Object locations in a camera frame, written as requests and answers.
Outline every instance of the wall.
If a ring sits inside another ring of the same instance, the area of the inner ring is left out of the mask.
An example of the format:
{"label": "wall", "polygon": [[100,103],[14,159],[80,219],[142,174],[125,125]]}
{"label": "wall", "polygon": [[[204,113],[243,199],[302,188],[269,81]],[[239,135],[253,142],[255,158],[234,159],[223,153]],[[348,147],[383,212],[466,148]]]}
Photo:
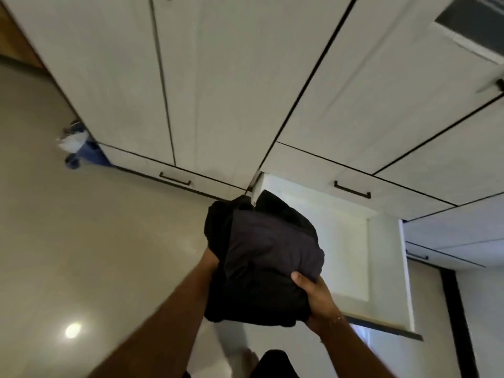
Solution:
{"label": "wall", "polygon": [[457,272],[481,378],[504,374],[504,267]]}

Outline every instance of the folded clothes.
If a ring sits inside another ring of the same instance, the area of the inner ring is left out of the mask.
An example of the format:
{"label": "folded clothes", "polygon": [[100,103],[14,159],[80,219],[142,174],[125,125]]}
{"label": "folded clothes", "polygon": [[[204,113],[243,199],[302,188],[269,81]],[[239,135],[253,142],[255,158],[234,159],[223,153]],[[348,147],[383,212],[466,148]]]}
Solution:
{"label": "folded clothes", "polygon": [[265,190],[255,207],[246,196],[213,203],[205,236],[219,258],[205,311],[209,321],[291,327],[308,319],[306,292],[290,274],[315,281],[324,252],[303,215]]}

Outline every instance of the cabinet handle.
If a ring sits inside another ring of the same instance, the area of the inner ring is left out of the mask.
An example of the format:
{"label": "cabinet handle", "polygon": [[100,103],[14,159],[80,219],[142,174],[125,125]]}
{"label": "cabinet handle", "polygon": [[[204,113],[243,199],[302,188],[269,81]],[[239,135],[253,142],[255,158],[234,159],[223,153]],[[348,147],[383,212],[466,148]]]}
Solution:
{"label": "cabinet handle", "polygon": [[406,254],[413,256],[413,257],[416,257],[418,259],[429,260],[429,256],[420,256],[419,254],[411,254],[408,252],[408,250],[406,250]]}
{"label": "cabinet handle", "polygon": [[342,187],[341,185],[338,184],[337,180],[334,181],[334,186],[339,190],[347,191],[347,192],[352,193],[354,195],[365,197],[366,199],[371,199],[371,192],[362,193],[359,191],[351,190],[347,187]]}
{"label": "cabinet handle", "polygon": [[168,180],[171,180],[171,181],[174,181],[174,182],[177,182],[177,183],[183,184],[183,185],[191,185],[191,183],[192,183],[190,180],[189,180],[189,181],[187,181],[187,182],[185,182],[185,181],[180,181],[180,180],[177,180],[177,179],[173,179],[173,178],[170,178],[170,177],[164,176],[164,175],[163,175],[163,171],[161,171],[161,173],[159,174],[159,177],[160,177],[160,178],[163,178],[163,179],[168,179]]}

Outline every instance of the tiled floor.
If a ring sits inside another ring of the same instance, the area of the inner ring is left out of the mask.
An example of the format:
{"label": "tiled floor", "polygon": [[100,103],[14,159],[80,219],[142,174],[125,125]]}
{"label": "tiled floor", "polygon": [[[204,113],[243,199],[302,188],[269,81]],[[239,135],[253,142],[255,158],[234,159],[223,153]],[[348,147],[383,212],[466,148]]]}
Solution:
{"label": "tiled floor", "polygon": [[[167,297],[205,248],[211,199],[93,165],[65,168],[55,142],[72,111],[54,85],[0,63],[0,375],[84,377]],[[410,264],[425,343],[371,332],[400,377],[458,378],[437,271]],[[74,339],[66,327],[82,324]],[[300,376],[334,376],[318,339],[204,322],[189,370],[229,377],[226,352],[282,348]]]}

